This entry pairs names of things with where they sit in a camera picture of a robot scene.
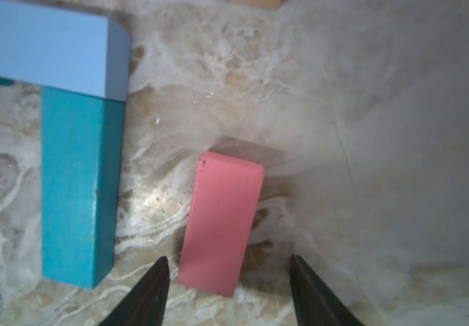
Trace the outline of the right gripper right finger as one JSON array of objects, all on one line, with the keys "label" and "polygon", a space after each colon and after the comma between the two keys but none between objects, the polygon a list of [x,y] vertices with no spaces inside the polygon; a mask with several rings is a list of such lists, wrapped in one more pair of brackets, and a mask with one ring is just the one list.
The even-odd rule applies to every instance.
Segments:
[{"label": "right gripper right finger", "polygon": [[299,255],[290,258],[290,287],[299,326],[363,324]]}]

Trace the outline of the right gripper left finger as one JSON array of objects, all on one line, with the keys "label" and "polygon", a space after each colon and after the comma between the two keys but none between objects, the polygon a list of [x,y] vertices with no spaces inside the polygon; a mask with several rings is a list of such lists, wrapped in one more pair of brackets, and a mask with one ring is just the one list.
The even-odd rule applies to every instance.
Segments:
[{"label": "right gripper left finger", "polygon": [[161,257],[100,325],[162,325],[169,284],[168,259]]}]

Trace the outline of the pink block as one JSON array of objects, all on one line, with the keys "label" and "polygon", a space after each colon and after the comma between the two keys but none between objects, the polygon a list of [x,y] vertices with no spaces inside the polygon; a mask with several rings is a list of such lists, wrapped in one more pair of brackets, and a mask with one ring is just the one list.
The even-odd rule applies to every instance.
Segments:
[{"label": "pink block", "polygon": [[181,285],[233,297],[264,175],[261,164],[201,154],[180,258]]}]

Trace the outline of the teal long block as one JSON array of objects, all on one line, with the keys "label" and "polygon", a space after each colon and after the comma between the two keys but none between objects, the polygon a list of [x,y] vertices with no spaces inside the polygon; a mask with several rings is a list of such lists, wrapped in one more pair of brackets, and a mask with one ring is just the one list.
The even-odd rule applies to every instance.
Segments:
[{"label": "teal long block", "polygon": [[42,273],[95,288],[114,261],[125,104],[45,87]]}]

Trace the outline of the light blue block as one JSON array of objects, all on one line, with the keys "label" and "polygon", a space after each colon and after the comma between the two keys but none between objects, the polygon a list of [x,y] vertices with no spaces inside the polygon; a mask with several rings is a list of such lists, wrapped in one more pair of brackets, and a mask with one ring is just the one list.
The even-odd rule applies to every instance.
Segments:
[{"label": "light blue block", "polygon": [[124,102],[131,35],[106,16],[0,1],[0,78]]}]

